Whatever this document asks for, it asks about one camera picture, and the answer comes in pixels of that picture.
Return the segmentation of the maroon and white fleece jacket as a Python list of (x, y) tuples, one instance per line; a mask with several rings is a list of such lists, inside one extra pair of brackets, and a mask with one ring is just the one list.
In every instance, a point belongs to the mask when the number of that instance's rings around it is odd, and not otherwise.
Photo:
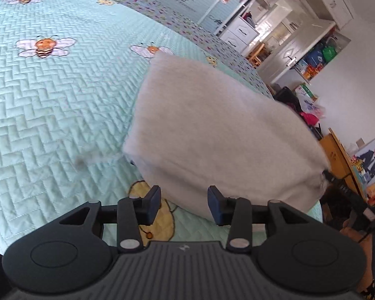
[(327, 157), (291, 108), (208, 64), (164, 52), (151, 59), (122, 151), (148, 184), (207, 219), (210, 186), (303, 212), (327, 187)]

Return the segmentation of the wooden dresser desk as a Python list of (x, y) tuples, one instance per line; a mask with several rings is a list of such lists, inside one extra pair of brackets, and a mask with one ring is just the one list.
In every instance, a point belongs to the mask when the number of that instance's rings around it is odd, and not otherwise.
[[(362, 201), (366, 201), (365, 190), (362, 187), (356, 167), (353, 165), (352, 159), (346, 152), (343, 144), (339, 141), (335, 132), (329, 129), (329, 133), (324, 136), (320, 145), (323, 147), (327, 158), (330, 162), (331, 173), (337, 178), (343, 180), (347, 187), (353, 190)], [(373, 286), (372, 264), (372, 235), (365, 231), (365, 228), (359, 228), (360, 222), (366, 221), (366, 217), (357, 215), (357, 220), (350, 219), (344, 223), (344, 230), (349, 232), (361, 246), (365, 246), (367, 255), (367, 269), (363, 280), (359, 284), (359, 291), (365, 293), (367, 289)]]

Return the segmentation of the pilot boy portrait photo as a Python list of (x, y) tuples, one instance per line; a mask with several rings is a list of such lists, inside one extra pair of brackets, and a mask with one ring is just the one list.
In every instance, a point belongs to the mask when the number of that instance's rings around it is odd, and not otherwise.
[(367, 186), (375, 183), (375, 139), (367, 143), (354, 155), (358, 161), (358, 173)]

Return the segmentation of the white drawer cabinet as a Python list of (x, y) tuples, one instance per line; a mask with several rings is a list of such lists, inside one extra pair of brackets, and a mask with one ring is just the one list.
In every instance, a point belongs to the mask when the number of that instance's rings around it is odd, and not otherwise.
[(219, 38), (241, 54), (258, 35), (253, 26), (238, 16)]

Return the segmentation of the green hanging bag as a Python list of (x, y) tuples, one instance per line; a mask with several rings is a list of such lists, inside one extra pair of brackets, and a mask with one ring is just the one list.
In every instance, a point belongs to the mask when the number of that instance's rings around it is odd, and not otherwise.
[(323, 55), (325, 63), (327, 64), (336, 57), (337, 52), (333, 46), (326, 45), (322, 49), (322, 55)]

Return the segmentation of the mint green bee bedspread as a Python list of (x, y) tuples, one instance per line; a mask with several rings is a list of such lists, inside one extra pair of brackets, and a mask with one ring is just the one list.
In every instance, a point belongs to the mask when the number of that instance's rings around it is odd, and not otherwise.
[(142, 197), (121, 153), (156, 48), (213, 55), (111, 0), (0, 0), (0, 253), (88, 201)]

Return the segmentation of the white plastic bag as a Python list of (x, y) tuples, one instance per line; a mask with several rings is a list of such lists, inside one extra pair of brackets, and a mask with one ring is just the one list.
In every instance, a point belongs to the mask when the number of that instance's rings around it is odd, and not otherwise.
[(325, 117), (325, 108), (313, 101), (310, 97), (300, 97), (299, 102), (304, 113), (312, 114), (318, 119)]

